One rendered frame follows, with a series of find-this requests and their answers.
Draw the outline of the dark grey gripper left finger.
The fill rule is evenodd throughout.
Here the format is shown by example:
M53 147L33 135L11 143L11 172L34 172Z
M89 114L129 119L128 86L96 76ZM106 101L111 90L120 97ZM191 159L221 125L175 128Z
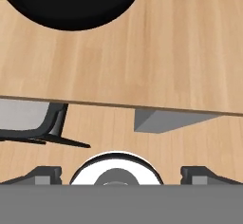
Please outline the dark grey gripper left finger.
M4 184L61 185L61 166L37 166L24 176L4 181Z

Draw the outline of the black round plate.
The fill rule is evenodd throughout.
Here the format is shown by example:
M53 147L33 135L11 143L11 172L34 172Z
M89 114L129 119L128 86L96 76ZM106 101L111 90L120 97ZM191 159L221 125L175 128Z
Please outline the black round plate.
M47 28L79 31L118 18L135 0L7 0L29 20Z

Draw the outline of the grey chair with black frame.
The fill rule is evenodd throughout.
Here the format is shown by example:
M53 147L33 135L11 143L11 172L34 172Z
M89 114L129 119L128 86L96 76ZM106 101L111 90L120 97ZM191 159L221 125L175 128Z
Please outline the grey chair with black frame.
M87 143L62 137L67 109L67 103L0 99L0 141L49 141L90 148Z

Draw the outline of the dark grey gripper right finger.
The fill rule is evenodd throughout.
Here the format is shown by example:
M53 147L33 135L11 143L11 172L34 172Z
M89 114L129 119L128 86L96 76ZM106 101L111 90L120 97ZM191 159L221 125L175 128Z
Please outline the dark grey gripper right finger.
M217 184L239 184L236 180L216 175L205 166L182 166L180 168L181 184L188 185L217 185Z

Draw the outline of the grey table support block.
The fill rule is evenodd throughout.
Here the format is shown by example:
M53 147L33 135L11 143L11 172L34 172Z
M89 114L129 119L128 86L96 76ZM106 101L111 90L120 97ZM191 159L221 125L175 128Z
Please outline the grey table support block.
M136 109L134 131L160 134L217 117L206 112Z

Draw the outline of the white and black round object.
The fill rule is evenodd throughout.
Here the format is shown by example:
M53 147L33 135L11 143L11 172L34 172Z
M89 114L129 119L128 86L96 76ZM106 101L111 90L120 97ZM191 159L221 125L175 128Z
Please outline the white and black round object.
M142 157L123 151L104 152L87 160L70 185L162 185L158 171Z

